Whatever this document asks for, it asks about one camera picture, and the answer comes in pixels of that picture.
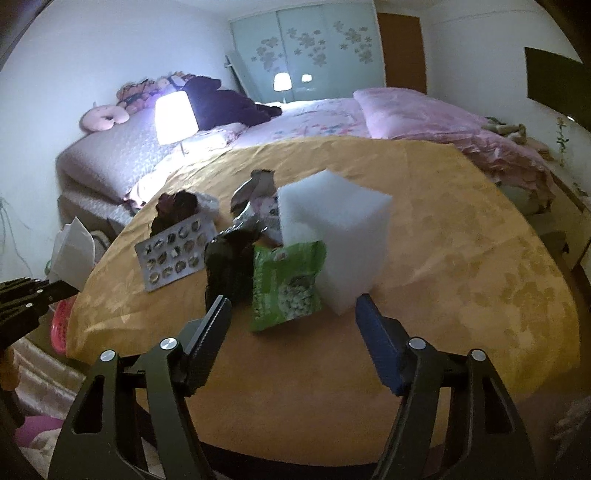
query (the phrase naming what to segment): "yellow tablecloth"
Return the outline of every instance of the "yellow tablecloth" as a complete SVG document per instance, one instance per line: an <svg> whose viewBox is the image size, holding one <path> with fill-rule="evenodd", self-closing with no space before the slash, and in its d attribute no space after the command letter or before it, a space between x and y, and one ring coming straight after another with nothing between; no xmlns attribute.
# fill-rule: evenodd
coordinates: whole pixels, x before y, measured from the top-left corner
<svg viewBox="0 0 591 480"><path fill-rule="evenodd" d="M254 168L275 170L278 186L328 168L392 195L376 304L440 350L487 351L517 400L578 364L577 316L554 261L512 203L453 147L352 137L280 142L185 167L165 191L206 192L228 212ZM141 353L203 316L204 272L144 291L134 245L148 238L155 204L121 233L78 296L69 356L92 363L107 348ZM380 384L353 312L324 309L257 334L248 331L250 318L250 308L235 309L209 382L188 399L202 441L287 462L376 461L400 401Z"/></svg>

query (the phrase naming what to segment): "wooden cabinet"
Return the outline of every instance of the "wooden cabinet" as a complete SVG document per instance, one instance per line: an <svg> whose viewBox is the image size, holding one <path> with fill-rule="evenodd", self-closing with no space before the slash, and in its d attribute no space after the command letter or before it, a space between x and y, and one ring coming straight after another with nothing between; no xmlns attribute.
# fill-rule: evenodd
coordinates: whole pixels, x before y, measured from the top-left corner
<svg viewBox="0 0 591 480"><path fill-rule="evenodd" d="M558 185L554 185L556 198L552 202L551 214L554 229L566 234L569 252L563 257L569 269L573 269L585 253L591 239L591 212L582 211Z"/></svg>

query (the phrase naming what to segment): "screw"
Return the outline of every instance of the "screw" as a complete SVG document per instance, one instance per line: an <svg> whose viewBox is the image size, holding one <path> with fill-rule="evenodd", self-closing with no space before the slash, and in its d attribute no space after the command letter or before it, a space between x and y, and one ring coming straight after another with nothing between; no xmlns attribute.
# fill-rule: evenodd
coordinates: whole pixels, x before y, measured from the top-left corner
<svg viewBox="0 0 591 480"><path fill-rule="evenodd" d="M110 362L114 358L115 358L115 352L113 350L105 350L100 355L100 359L103 362Z"/></svg>
<svg viewBox="0 0 591 480"><path fill-rule="evenodd" d="M176 338L165 338L160 342L160 348L162 350L172 350L178 345Z"/></svg>
<svg viewBox="0 0 591 480"><path fill-rule="evenodd" d="M482 350L473 350L472 358L477 362L483 362L486 360L486 353L484 353Z"/></svg>
<svg viewBox="0 0 591 480"><path fill-rule="evenodd" d="M408 341L408 346L414 350L423 350L427 346L427 342L420 337L413 337Z"/></svg>

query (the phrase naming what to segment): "stuffed animal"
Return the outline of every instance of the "stuffed animal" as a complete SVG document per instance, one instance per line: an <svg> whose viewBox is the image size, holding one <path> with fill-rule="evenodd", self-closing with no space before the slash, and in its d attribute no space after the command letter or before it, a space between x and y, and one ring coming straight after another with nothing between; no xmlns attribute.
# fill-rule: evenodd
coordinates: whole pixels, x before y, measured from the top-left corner
<svg viewBox="0 0 591 480"><path fill-rule="evenodd" d="M221 86L219 79L200 76L193 77L183 87L202 131L236 122L254 127L281 115L280 108L256 105L234 90L220 90Z"/></svg>
<svg viewBox="0 0 591 480"><path fill-rule="evenodd" d="M129 120L129 113L115 105L95 106L82 117L82 127L90 132L104 132Z"/></svg>
<svg viewBox="0 0 591 480"><path fill-rule="evenodd" d="M184 87L186 80L195 75L174 72L158 80L145 79L141 83L127 83L117 92L117 106L133 115L144 108L153 108L163 95L176 92Z"/></svg>

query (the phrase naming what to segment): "pink cloth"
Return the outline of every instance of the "pink cloth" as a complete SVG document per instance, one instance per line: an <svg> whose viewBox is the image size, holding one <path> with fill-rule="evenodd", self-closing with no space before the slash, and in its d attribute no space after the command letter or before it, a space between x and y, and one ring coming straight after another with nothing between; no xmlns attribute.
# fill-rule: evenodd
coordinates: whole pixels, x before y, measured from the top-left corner
<svg viewBox="0 0 591 480"><path fill-rule="evenodd" d="M25 424L14 433L14 441L19 447L28 448L37 435L49 430L60 429L63 424L63 420L52 417L27 417Z"/></svg>
<svg viewBox="0 0 591 480"><path fill-rule="evenodd" d="M485 117L402 88L370 88L353 96L372 138L453 144L491 180L535 192L541 203L554 197L552 175L538 152L483 130Z"/></svg>

